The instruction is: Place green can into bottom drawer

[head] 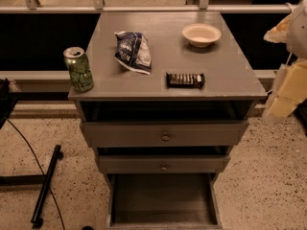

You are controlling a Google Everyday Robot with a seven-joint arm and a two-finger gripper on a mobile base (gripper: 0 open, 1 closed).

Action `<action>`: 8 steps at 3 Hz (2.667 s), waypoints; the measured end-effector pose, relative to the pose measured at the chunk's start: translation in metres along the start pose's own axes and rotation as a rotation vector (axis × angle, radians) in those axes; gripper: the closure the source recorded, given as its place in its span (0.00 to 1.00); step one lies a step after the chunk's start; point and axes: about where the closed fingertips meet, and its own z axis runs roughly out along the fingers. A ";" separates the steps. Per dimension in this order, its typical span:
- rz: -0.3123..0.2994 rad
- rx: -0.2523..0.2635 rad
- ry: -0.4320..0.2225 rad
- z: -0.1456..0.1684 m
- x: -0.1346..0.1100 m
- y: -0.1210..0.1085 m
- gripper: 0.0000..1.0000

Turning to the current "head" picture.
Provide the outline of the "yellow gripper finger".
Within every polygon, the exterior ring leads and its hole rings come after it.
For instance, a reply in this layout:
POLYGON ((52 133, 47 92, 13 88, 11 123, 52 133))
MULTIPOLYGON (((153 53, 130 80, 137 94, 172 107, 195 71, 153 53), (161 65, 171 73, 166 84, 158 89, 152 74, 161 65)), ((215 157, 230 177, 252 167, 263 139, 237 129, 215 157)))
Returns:
POLYGON ((264 35, 264 39, 271 43, 285 43, 289 31, 291 15, 288 14, 275 27, 271 28, 264 35))
POLYGON ((265 104, 262 119, 277 124, 290 116, 307 99, 307 59, 299 58, 291 66, 282 64, 265 104))

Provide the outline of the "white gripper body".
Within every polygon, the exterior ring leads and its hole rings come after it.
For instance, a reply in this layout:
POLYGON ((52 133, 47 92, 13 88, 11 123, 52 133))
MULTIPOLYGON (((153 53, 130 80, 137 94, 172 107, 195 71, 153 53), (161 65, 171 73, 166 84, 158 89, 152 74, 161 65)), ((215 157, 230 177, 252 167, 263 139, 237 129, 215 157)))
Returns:
POLYGON ((298 58, 307 58, 307 0, 302 0, 291 15, 286 45, 298 58))

